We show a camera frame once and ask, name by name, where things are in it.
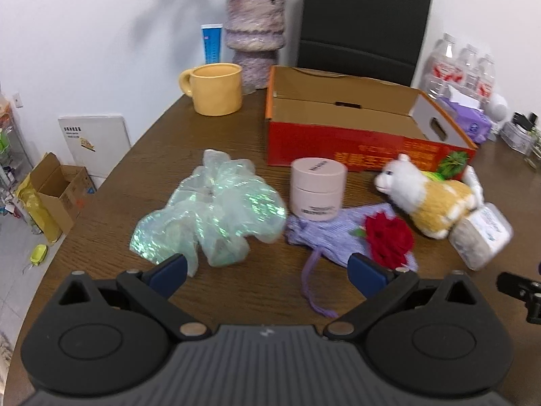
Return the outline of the red fabric rose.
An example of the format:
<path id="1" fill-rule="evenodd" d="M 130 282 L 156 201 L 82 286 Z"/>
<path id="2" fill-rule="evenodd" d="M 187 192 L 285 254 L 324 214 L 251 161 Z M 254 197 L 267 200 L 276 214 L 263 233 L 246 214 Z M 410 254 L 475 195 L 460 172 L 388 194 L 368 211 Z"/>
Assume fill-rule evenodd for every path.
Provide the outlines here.
<path id="1" fill-rule="evenodd" d="M 410 227 L 399 216 L 375 213 L 367 216 L 364 225 L 349 234 L 368 243 L 372 260 L 381 267 L 399 269 L 408 266 L 407 256 L 413 251 L 415 239 Z"/>

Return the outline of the white yellow alpaca plush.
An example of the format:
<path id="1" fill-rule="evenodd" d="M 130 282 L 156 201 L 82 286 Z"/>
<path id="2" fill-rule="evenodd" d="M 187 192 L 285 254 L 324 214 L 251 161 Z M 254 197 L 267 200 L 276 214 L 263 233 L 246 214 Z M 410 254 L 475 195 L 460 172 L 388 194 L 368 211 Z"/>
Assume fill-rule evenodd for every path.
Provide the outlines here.
<path id="1" fill-rule="evenodd" d="M 462 217 L 484 205 L 479 178 L 469 165 L 458 180 L 435 180 L 401 154 L 382 168 L 374 185 L 433 239 L 447 238 Z"/>

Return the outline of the iridescent cellophane bag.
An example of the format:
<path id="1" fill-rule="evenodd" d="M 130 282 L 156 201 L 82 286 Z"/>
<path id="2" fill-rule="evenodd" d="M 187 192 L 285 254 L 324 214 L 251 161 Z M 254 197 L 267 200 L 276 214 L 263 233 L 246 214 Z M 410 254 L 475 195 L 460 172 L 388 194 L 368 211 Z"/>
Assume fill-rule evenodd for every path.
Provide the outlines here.
<path id="1" fill-rule="evenodd" d="M 198 253 L 215 268 L 243 261 L 249 236 L 270 244 L 282 235 L 287 209 L 249 159 L 205 150 L 203 164 L 182 180 L 165 206 L 141 218 L 129 249 L 156 265 L 175 254 L 193 277 Z"/>

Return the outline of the brown cardboard box on floor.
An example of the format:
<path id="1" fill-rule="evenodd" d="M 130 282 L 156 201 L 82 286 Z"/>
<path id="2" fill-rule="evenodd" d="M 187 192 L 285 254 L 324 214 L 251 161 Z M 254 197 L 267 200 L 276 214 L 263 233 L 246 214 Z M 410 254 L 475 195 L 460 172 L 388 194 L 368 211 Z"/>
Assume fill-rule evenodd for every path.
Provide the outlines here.
<path id="1" fill-rule="evenodd" d="M 62 165 L 51 152 L 30 173 L 32 186 L 62 233 L 68 235 L 96 188 L 87 169 Z"/>

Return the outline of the white board on floor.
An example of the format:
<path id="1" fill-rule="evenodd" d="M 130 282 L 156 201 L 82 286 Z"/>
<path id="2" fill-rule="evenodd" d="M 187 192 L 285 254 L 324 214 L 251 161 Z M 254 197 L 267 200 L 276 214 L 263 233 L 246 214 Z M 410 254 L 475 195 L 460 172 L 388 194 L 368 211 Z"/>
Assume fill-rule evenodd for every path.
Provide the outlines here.
<path id="1" fill-rule="evenodd" d="M 122 115 L 75 115 L 58 118 L 66 144 L 77 166 L 105 179 L 131 145 Z"/>

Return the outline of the orange cardboard box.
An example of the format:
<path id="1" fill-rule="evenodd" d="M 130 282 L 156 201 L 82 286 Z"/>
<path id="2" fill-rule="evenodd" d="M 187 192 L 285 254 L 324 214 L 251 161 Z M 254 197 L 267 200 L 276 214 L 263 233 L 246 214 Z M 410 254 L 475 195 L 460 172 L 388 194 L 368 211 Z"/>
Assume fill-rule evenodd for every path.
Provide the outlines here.
<path id="1" fill-rule="evenodd" d="M 319 157 L 378 171 L 403 153 L 422 171 L 457 178 L 478 149 L 424 92 L 325 71 L 272 67 L 265 120 L 271 166 Z"/>

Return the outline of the white round robot speaker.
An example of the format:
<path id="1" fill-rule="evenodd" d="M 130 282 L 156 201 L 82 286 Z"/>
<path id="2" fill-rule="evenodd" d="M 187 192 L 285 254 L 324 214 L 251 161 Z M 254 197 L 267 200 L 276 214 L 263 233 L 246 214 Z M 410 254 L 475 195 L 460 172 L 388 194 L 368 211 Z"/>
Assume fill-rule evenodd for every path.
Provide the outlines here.
<path id="1" fill-rule="evenodd" d="M 492 93 L 484 106 L 484 114 L 490 119 L 495 129 L 498 129 L 507 119 L 508 110 L 507 101 L 498 93 Z"/>

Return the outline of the yellow ceramic mug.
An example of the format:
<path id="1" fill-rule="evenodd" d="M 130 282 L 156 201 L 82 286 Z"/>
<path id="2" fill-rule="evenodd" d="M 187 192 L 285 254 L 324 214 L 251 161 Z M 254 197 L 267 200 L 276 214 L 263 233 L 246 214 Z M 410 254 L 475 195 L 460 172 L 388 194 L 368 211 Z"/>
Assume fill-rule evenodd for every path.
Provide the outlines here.
<path id="1" fill-rule="evenodd" d="M 241 109 L 242 68 L 237 64 L 220 62 L 185 70 L 179 86 L 192 98 L 199 115 L 223 116 Z"/>

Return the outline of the right water bottle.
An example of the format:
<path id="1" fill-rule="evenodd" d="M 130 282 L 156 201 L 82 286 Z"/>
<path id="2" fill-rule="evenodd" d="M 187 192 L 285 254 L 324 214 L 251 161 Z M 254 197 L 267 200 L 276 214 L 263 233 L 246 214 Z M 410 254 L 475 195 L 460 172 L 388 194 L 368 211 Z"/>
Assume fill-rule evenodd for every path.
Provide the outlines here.
<path id="1" fill-rule="evenodd" d="M 485 54 L 478 61 L 478 79 L 475 93 L 482 101 L 487 101 L 495 84 L 495 64 L 490 54 Z"/>

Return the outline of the water bottle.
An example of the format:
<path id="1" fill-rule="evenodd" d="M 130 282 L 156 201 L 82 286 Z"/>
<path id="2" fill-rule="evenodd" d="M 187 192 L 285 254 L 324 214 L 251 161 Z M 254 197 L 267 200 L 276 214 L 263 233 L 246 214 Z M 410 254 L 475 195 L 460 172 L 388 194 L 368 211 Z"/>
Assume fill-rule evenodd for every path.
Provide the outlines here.
<path id="1" fill-rule="evenodd" d="M 477 68 L 478 49 L 467 44 L 458 54 L 455 60 L 455 71 L 453 76 L 454 86 L 461 93 L 477 98 L 476 85 L 478 81 Z"/>
<path id="2" fill-rule="evenodd" d="M 437 99 L 455 71 L 456 39 L 444 33 L 434 45 L 423 71 L 421 89 L 433 100 Z"/>
<path id="3" fill-rule="evenodd" d="M 475 93 L 482 101 L 487 101 L 495 84 L 495 64 L 490 54 L 485 54 L 478 61 L 478 79 Z"/>

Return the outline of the left water bottle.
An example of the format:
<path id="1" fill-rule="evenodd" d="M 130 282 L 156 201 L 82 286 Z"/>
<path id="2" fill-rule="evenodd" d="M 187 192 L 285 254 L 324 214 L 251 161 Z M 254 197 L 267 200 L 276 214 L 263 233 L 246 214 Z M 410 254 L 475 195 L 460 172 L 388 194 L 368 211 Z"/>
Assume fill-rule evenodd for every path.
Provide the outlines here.
<path id="1" fill-rule="evenodd" d="M 455 71 L 456 39 L 444 33 L 434 45 L 423 71 L 421 89 L 433 100 L 437 99 Z"/>

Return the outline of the middle water bottle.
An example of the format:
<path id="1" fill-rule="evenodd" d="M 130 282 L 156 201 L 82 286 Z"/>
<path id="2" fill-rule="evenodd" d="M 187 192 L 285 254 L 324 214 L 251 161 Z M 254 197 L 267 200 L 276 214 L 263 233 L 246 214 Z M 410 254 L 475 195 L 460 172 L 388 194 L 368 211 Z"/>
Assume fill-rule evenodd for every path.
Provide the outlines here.
<path id="1" fill-rule="evenodd" d="M 454 86 L 461 93 L 477 98 L 476 85 L 478 81 L 477 68 L 478 49 L 467 44 L 458 54 L 455 60 L 455 71 L 453 76 Z"/>

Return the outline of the blue white tube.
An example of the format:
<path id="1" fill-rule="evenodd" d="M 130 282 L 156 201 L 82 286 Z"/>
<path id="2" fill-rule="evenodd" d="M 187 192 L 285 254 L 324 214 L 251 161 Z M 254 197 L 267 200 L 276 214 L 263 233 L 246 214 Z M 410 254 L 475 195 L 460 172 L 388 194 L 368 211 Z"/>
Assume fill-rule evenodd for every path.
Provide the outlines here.
<path id="1" fill-rule="evenodd" d="M 222 24 L 201 26 L 206 64 L 221 62 L 222 28 Z"/>

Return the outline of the black paper bag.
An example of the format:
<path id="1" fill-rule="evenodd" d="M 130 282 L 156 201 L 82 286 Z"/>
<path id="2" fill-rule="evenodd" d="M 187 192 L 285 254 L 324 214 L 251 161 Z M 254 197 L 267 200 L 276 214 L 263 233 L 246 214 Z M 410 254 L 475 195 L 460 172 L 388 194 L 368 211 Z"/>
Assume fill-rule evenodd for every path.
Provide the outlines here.
<path id="1" fill-rule="evenodd" d="M 304 0 L 300 68 L 410 85 L 432 0 Z"/>

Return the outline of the purple textured vase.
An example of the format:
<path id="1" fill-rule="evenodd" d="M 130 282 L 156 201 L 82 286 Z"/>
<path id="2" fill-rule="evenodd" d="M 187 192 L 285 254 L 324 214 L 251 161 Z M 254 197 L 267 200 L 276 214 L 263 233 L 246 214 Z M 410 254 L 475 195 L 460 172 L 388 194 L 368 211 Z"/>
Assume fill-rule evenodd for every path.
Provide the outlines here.
<path id="1" fill-rule="evenodd" d="M 227 0 L 225 43 L 242 68 L 243 84 L 256 90 L 268 86 L 285 45 L 284 12 L 285 0 Z"/>

